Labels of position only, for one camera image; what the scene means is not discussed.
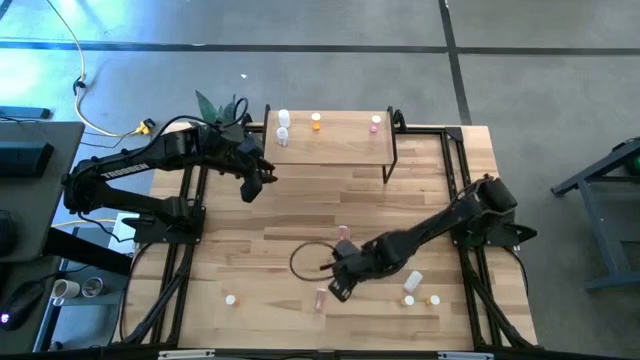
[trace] small bottle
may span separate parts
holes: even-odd
[[[404,306],[411,306],[411,305],[415,304],[415,302],[416,302],[416,300],[411,295],[407,295],[407,296],[402,298],[402,305],[404,305]]]
[[[278,145],[287,146],[289,145],[289,132],[286,128],[280,127],[276,130],[276,137],[278,138]]]
[[[404,282],[404,285],[402,285],[402,287],[406,292],[413,292],[413,290],[418,287],[418,284],[420,284],[420,281],[422,281],[422,274],[414,270],[411,272],[411,274],[407,278],[407,281]]]
[[[236,297],[233,296],[233,295],[227,295],[224,298],[224,303],[229,305],[229,306],[234,306],[234,305],[236,305]]]
[[[427,298],[427,300],[425,301],[425,303],[427,305],[439,305],[440,304],[440,296],[438,295],[431,295]]]
[[[289,111],[282,109],[278,111],[278,120],[280,120],[280,127],[289,128],[291,126],[291,118],[289,117]]]
[[[349,240],[351,238],[351,230],[346,225],[338,226],[338,236],[340,240]]]
[[[316,302],[313,305],[313,310],[316,313],[321,313],[324,309],[324,303],[327,301],[327,289],[317,288],[316,289]]]
[[[382,118],[380,118],[380,116],[378,116],[378,115],[374,115],[371,118],[371,132],[372,133],[378,132],[378,126],[380,125],[381,121],[382,121]]]
[[[320,116],[320,114],[318,113],[313,113],[311,114],[311,128],[315,131],[320,130],[320,119],[322,119],[322,116]]]

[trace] plant leaf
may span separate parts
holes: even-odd
[[[213,124],[218,118],[216,108],[213,107],[211,101],[204,97],[198,90],[196,90],[196,96],[198,97],[198,107],[200,107],[202,119],[209,124]]]
[[[222,118],[225,120],[223,122],[225,123],[229,123],[231,121],[228,121],[228,119],[231,120],[235,120],[233,118],[233,109],[236,107],[236,94],[233,94],[233,99],[231,100],[231,102],[229,104],[227,104],[227,106],[224,108],[224,115],[222,116]]]
[[[223,138],[238,144],[244,140],[244,130],[242,129],[242,126],[237,124],[225,128],[220,135],[222,135]]]

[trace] wooden table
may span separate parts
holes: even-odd
[[[463,134],[472,179],[497,175],[488,128],[463,127]],[[324,314],[315,314],[313,304],[316,288],[327,282],[303,282],[289,272],[289,256],[298,245],[309,240],[335,243],[338,225],[349,226],[359,245],[384,231],[410,227],[448,204],[438,137],[398,135],[397,140],[398,164],[387,185],[377,168],[279,165],[274,173],[279,180],[246,204],[239,180],[209,172],[205,234],[196,247],[180,347],[472,349],[460,261],[448,234],[422,246],[398,274],[359,284],[346,303],[329,295]],[[156,171],[151,195],[177,195],[181,178],[180,171]],[[311,265],[328,261],[330,255],[323,248],[308,249],[314,251],[300,253],[294,265],[311,275]],[[127,301],[126,333],[158,296],[166,251],[166,245],[156,244],[138,264]],[[497,303],[524,338],[535,343],[518,263],[503,249],[486,252]],[[402,283],[412,270],[424,279],[415,293],[418,303],[403,307]],[[237,297],[236,307],[224,304],[228,294]],[[422,303],[434,294],[440,305]],[[172,306],[168,314],[173,314]],[[479,308],[489,340],[486,315]],[[168,315],[165,334],[170,322]]]
[[[395,134],[388,111],[289,111],[289,144],[278,145],[278,111],[267,105],[265,159],[275,165],[346,165],[382,168],[387,183],[395,161]],[[311,115],[322,116],[320,130],[311,128]],[[371,119],[379,116],[378,131]]]

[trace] wooden shelf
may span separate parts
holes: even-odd
[[[311,114],[322,115],[320,130],[311,128]],[[378,132],[369,131],[380,116]],[[389,113],[386,111],[289,111],[289,145],[278,145],[278,111],[269,111],[265,159],[276,165],[382,166],[393,163]]]

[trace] yellow cable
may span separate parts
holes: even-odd
[[[97,222],[111,222],[111,223],[115,223],[116,221],[113,219],[97,219],[94,220]],[[82,223],[88,223],[89,221],[84,221],[84,220],[71,220],[71,221],[67,221],[67,222],[63,222],[63,223],[59,223],[59,224],[53,224],[51,225],[51,227],[62,227],[62,226],[69,226],[69,225],[75,225],[75,224],[82,224]]]
[[[82,47],[80,46],[80,42],[78,41],[78,38],[76,37],[76,34],[73,32],[73,30],[71,30],[71,27],[69,26],[69,24],[67,24],[67,21],[62,17],[62,15],[58,12],[58,9],[56,9],[55,6],[53,6],[53,4],[51,3],[50,0],[46,0],[47,3],[49,3],[49,6],[51,6],[51,9],[53,9],[53,11],[56,13],[56,15],[58,15],[58,17],[60,18],[60,20],[62,21],[62,23],[64,24],[64,26],[66,26],[67,30],[69,30],[69,33],[71,34],[71,37],[73,37],[73,42],[76,43],[76,47],[78,48],[78,52],[80,53],[80,61],[82,64],[82,69],[81,69],[81,73],[80,73],[80,78],[78,81],[84,83],[84,79],[85,79],[85,61],[84,61],[84,53],[82,52]],[[95,131],[106,135],[106,136],[111,136],[111,137],[125,137],[125,136],[129,136],[129,135],[135,135],[135,134],[139,134],[140,131],[138,130],[133,130],[130,131],[126,134],[115,134],[106,130],[103,130],[101,128],[99,128],[98,126],[92,124],[89,120],[87,120],[87,118],[84,117],[84,115],[82,115],[82,113],[80,112],[80,88],[78,87],[78,89],[76,89],[77,93],[76,93],[76,99],[74,102],[74,107],[76,109],[76,114],[78,114],[78,117],[80,118],[80,120],[87,125],[88,127],[94,129]]]

